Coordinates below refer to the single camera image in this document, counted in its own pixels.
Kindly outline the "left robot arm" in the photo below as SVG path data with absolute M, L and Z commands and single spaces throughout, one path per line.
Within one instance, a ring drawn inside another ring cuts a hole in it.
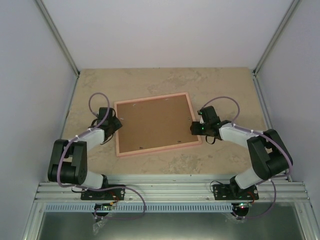
M 113 108 L 101 107 L 85 134 L 74 141 L 58 139 L 54 142 L 48 180 L 64 186 L 92 189 L 92 194 L 99 200 L 107 198 L 110 193 L 108 178 L 88 170 L 88 152 L 109 142 L 122 126 Z

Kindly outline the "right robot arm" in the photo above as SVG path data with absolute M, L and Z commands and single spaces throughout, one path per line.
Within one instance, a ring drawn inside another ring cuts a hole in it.
M 212 137 L 248 149 L 251 167 L 230 179 L 227 189 L 232 198 L 240 200 L 254 185 L 292 170 L 293 160 L 276 130 L 255 131 L 229 120 L 221 121 L 213 106 L 204 107 L 197 113 L 200 121 L 192 122 L 192 135 Z

